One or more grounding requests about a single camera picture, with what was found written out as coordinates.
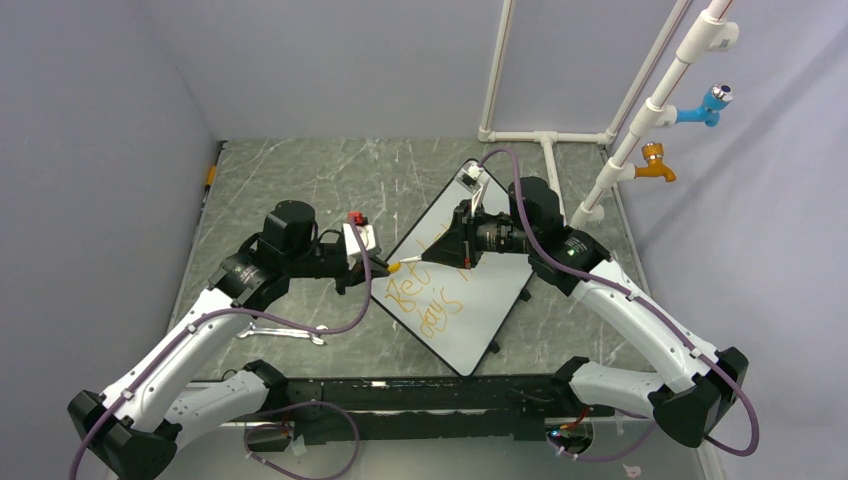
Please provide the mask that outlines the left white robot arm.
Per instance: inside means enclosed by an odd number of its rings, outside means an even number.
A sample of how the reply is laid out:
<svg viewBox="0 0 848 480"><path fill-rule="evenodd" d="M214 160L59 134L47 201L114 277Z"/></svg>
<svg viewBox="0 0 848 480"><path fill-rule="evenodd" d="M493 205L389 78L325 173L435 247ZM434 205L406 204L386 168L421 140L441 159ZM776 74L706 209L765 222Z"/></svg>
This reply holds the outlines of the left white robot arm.
<svg viewBox="0 0 848 480"><path fill-rule="evenodd" d="M309 204L278 203L138 364L105 389L83 390L70 401L81 439L71 473L92 453L122 479L153 479L182 448L223 423L246 415L272 420L306 407L288 378L263 360L193 394L185 388L216 352L268 317L292 280L331 279L339 294L370 286L389 273L380 251L373 224L358 211L326 242Z"/></svg>

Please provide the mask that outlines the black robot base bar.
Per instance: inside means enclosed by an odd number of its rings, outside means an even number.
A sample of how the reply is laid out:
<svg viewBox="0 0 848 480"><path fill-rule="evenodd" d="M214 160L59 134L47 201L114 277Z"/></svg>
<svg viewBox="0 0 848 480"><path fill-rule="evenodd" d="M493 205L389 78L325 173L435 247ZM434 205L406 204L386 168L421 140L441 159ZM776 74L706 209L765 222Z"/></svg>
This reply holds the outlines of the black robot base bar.
<svg viewBox="0 0 848 480"><path fill-rule="evenodd" d="M473 377L292 378L286 397L242 420L283 420L307 444L351 440L509 437L542 441L578 420L583 429L611 417L580 407L547 374Z"/></svg>

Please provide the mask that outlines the white whiteboard black frame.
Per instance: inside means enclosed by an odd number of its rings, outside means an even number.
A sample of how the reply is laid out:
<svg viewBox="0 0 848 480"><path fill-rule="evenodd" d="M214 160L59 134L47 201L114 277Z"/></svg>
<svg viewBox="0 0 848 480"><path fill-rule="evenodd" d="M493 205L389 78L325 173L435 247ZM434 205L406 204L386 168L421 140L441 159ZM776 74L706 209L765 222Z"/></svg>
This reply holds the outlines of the white whiteboard black frame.
<svg viewBox="0 0 848 480"><path fill-rule="evenodd" d="M452 211L470 200L472 188L460 178L467 161L419 215L388 254L387 263L419 256L450 225ZM509 211L507 190L489 178L482 207ZM526 255L485 253L471 270L428 262L403 264L398 272L372 284L372 299L436 357L460 376L479 366L510 310L531 278Z"/></svg>

